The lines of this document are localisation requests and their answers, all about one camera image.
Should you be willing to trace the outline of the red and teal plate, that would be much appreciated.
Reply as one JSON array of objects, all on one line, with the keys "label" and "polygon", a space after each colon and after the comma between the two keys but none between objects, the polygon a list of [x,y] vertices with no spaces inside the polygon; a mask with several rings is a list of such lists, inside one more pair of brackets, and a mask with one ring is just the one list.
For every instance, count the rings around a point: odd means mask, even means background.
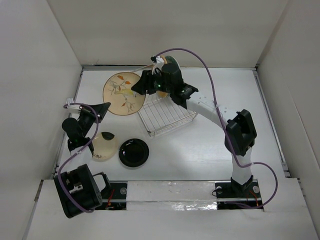
[{"label": "red and teal plate", "polygon": [[166,60],[166,64],[164,65],[166,72],[175,73],[181,70],[178,61],[173,56],[166,55],[164,58]]}]

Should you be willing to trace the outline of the beige bird pattern plate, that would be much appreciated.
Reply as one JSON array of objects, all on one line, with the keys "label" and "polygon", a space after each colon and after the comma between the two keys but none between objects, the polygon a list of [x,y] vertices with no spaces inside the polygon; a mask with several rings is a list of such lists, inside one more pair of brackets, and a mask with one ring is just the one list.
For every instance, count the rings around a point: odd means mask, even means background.
[{"label": "beige bird pattern plate", "polygon": [[145,103],[146,96],[131,87],[140,80],[133,72],[119,72],[112,75],[102,91],[104,103],[111,103],[108,111],[117,116],[128,116],[137,113]]}]

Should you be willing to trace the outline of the plain beige plate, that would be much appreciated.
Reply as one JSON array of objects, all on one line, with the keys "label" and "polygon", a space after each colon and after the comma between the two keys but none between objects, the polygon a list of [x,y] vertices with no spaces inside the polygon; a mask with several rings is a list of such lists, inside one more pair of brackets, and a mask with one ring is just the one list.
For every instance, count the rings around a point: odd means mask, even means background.
[{"label": "plain beige plate", "polygon": [[92,141],[94,151],[93,160],[105,162],[111,159],[118,149],[118,139],[111,132],[103,131],[96,135]]}]

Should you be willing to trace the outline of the black round plate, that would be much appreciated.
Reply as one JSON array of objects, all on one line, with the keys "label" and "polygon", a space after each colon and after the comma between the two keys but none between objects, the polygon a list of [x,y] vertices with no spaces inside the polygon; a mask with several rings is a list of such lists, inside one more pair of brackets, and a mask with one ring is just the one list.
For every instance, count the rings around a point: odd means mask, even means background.
[{"label": "black round plate", "polygon": [[119,148],[118,156],[122,164],[129,168],[138,168],[148,159],[150,150],[141,139],[131,138],[125,141]]}]

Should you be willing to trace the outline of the square woven bamboo tray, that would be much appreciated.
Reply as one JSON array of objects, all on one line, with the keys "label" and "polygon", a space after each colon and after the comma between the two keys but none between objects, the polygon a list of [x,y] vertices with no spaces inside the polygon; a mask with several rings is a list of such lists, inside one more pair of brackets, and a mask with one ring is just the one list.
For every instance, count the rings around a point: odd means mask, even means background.
[{"label": "square woven bamboo tray", "polygon": [[[160,55],[160,57],[163,59],[163,61],[164,61],[165,64],[168,63],[167,60],[166,60],[166,58],[165,58],[165,56]],[[157,95],[158,95],[160,98],[165,98],[165,97],[168,95],[166,92],[163,92],[163,91],[157,91],[156,93],[157,93]]]}]

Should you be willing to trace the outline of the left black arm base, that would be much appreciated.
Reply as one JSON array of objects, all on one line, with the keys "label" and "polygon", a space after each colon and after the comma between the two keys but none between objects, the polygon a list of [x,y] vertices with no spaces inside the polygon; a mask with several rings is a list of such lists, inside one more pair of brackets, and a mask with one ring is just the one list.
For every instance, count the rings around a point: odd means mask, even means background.
[{"label": "left black arm base", "polygon": [[102,205],[96,210],[124,211],[127,209],[127,181],[111,181],[109,193],[102,192]]}]

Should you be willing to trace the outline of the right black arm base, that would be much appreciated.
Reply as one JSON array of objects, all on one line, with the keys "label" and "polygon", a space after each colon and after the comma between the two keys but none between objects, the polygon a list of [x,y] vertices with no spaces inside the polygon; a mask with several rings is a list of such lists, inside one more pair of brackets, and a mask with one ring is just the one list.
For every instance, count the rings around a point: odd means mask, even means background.
[{"label": "right black arm base", "polygon": [[230,180],[216,181],[211,195],[216,197],[218,210],[244,209],[240,204],[250,208],[263,204],[259,184],[255,179],[244,191],[234,190]]}]

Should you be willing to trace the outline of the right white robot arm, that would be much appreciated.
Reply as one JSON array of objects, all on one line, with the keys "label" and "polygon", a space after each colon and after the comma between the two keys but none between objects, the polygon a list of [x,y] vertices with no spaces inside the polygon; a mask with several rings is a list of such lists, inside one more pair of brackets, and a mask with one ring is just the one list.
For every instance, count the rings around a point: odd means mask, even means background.
[{"label": "right white robot arm", "polygon": [[251,154],[257,132],[248,110],[220,108],[196,87],[185,83],[180,68],[172,63],[155,71],[144,70],[131,89],[140,95],[167,93],[176,105],[196,112],[218,125],[225,134],[224,145],[232,154],[231,191],[237,197],[249,191],[253,181]]}]

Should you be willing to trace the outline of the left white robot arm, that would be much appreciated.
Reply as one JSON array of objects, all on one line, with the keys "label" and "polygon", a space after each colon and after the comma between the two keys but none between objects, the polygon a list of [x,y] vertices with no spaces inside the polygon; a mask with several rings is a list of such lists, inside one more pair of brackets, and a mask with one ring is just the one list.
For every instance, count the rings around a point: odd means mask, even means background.
[{"label": "left white robot arm", "polygon": [[104,181],[96,183],[88,166],[94,156],[93,140],[110,105],[109,102],[96,105],[73,102],[63,106],[79,114],[77,119],[68,117],[62,122],[61,127],[68,137],[70,157],[54,177],[63,212],[69,219],[82,213],[92,213],[102,206],[104,198],[114,194],[107,175],[98,173]]}]

